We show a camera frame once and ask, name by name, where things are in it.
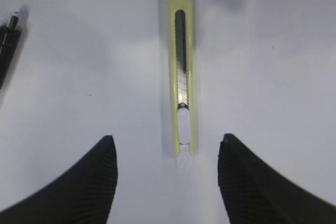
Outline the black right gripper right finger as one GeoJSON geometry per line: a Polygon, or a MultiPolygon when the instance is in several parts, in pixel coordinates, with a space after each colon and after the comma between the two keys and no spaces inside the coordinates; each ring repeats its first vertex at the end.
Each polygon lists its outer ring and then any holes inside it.
{"type": "Polygon", "coordinates": [[[335,206],[270,167],[234,134],[218,153],[218,186],[230,223],[335,223],[335,206]]]}

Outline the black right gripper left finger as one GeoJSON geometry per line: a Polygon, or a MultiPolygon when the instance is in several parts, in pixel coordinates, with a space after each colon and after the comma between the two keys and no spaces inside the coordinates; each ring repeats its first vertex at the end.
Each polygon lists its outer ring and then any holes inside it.
{"type": "Polygon", "coordinates": [[[1,211],[1,223],[107,223],[118,182],[113,137],[104,136],[53,182],[1,211]]]}

